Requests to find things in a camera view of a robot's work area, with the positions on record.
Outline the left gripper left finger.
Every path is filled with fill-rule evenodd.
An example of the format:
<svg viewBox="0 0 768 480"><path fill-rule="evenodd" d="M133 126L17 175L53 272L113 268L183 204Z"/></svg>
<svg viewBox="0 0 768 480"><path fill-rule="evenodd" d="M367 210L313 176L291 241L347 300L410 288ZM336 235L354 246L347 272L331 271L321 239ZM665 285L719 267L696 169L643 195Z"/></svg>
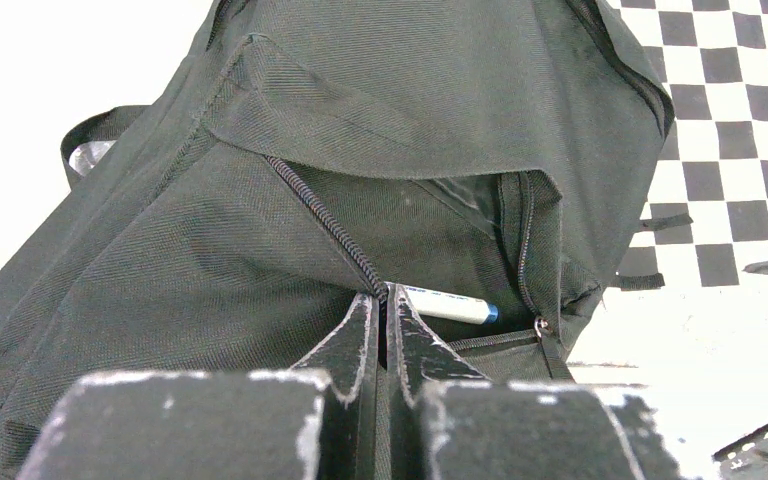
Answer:
<svg viewBox="0 0 768 480"><path fill-rule="evenodd" d="M291 366L327 375L319 434L319 479L375 474L379 303L357 294L343 320Z"/></svg>

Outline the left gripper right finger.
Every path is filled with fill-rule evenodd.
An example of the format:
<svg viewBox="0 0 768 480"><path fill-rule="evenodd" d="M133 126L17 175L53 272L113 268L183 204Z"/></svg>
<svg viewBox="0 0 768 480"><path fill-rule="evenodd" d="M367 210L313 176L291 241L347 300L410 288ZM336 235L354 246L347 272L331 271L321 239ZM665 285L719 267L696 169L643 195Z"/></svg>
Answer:
<svg viewBox="0 0 768 480"><path fill-rule="evenodd" d="M438 455L452 429L445 394L451 387L487 388L490 381L428 327L403 286L388 288L391 477L441 479Z"/></svg>

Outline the white blue marker pen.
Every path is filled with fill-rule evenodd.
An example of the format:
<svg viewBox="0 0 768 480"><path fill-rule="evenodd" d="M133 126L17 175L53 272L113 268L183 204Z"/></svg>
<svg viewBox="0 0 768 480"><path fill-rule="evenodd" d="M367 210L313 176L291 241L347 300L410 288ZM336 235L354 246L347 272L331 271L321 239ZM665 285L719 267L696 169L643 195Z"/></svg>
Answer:
<svg viewBox="0 0 768 480"><path fill-rule="evenodd" d="M491 325L499 309L485 300L427 288L387 282L400 304L417 317L431 317L468 325Z"/></svg>

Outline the black white chessboard mat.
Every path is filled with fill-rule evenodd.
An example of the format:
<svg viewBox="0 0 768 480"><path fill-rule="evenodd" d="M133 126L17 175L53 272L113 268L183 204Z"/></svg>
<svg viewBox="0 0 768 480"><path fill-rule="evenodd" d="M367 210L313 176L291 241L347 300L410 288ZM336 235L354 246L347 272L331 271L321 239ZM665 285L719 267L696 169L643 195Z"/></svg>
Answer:
<svg viewBox="0 0 768 480"><path fill-rule="evenodd" d="M620 274L671 288L768 287L768 1L618 1L676 120Z"/></svg>

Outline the black student backpack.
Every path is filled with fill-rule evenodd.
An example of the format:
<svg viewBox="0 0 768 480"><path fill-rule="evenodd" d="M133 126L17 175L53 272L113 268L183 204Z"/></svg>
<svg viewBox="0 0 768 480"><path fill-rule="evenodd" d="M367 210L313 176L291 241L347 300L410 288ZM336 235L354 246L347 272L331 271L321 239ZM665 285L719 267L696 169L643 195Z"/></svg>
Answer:
<svg viewBox="0 0 768 480"><path fill-rule="evenodd" d="M566 377L674 122L603 1L215 2L0 270L0 478L85 374L286 367L390 284L495 305L428 321L491 379Z"/></svg>

